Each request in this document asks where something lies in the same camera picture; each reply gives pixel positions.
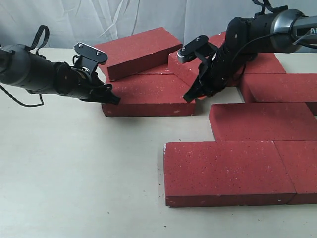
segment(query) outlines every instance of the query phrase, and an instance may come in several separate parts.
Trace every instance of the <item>white backdrop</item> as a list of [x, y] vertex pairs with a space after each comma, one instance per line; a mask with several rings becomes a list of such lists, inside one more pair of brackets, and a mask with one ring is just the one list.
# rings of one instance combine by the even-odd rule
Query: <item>white backdrop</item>
[[[271, 0], [316, 15], [316, 0]], [[187, 43], [225, 31], [235, 17], [252, 17], [252, 0], [0, 0], [0, 44], [30, 45], [38, 27], [49, 26], [47, 47], [90, 45], [165, 27]]]

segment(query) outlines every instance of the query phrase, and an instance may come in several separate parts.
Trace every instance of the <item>red brick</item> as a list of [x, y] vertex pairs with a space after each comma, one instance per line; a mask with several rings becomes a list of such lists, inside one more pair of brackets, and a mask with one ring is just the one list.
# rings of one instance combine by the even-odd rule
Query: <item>red brick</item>
[[317, 140], [317, 121], [305, 103], [215, 104], [217, 141]]
[[317, 115], [317, 74], [248, 74], [240, 89], [246, 103], [304, 102]]
[[280, 205], [295, 195], [272, 141], [168, 143], [164, 181], [171, 207]]
[[139, 72], [137, 74], [173, 74], [173, 73], [168, 70], [167, 64], [163, 64], [158, 67]]
[[110, 82], [167, 64], [169, 53], [181, 46], [181, 42], [162, 27], [95, 45], [108, 55], [100, 69]]
[[317, 204], [317, 141], [277, 141], [296, 195], [289, 204]]
[[119, 105], [103, 104], [107, 117], [192, 116], [196, 103], [183, 95], [189, 87], [175, 75], [133, 75], [112, 83]]
[[[220, 35], [210, 37], [209, 42], [216, 46], [221, 46], [225, 39], [225, 32]], [[177, 52], [173, 52], [168, 58], [168, 69], [183, 80], [187, 85], [192, 86], [198, 76], [198, 66], [201, 63], [195, 59], [189, 63], [181, 64], [178, 61]], [[261, 53], [253, 61], [247, 64], [245, 74], [251, 73], [286, 73], [285, 69], [273, 53]], [[233, 82], [230, 87], [236, 87], [237, 83]]]

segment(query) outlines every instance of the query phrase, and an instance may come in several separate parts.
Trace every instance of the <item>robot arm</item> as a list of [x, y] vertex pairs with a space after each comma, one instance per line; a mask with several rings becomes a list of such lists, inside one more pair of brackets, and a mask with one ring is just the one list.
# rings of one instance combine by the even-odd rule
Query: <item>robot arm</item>
[[273, 8], [268, 0], [253, 2], [262, 11], [252, 18], [235, 17], [219, 48], [209, 43], [207, 36], [199, 36], [178, 51], [181, 63], [195, 58], [202, 61], [196, 81], [184, 95], [187, 102], [222, 91], [257, 53], [293, 53], [302, 46], [317, 48], [317, 16], [307, 17], [288, 6]]
[[[45, 31], [43, 44], [33, 50]], [[95, 72], [98, 64], [105, 64], [106, 53], [84, 43], [78, 43], [74, 49], [74, 66], [65, 62], [51, 62], [38, 54], [38, 50], [48, 41], [49, 30], [41, 26], [31, 47], [12, 45], [0, 48], [0, 83], [26, 89], [30, 94], [39, 94], [41, 104], [26, 105], [9, 94], [1, 85], [0, 88], [17, 103], [26, 107], [44, 104], [42, 94], [57, 94], [77, 98], [85, 102], [111, 103], [117, 105], [120, 98], [115, 96], [110, 84], [104, 85]]]

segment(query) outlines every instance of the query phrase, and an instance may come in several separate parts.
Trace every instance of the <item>table surface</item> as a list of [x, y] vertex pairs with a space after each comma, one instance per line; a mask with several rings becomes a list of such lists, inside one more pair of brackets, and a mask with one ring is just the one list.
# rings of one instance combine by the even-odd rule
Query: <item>table surface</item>
[[[72, 49], [43, 49], [71, 63]], [[288, 73], [317, 73], [317, 54], [276, 54]], [[98, 69], [101, 80], [104, 76]], [[38, 97], [6, 86], [24, 103]], [[24, 108], [0, 93], [1, 238], [192, 238], [317, 235], [317, 205], [169, 208], [163, 146], [214, 141], [213, 103], [242, 103], [227, 88], [199, 116], [106, 118], [100, 104], [45, 95]]]

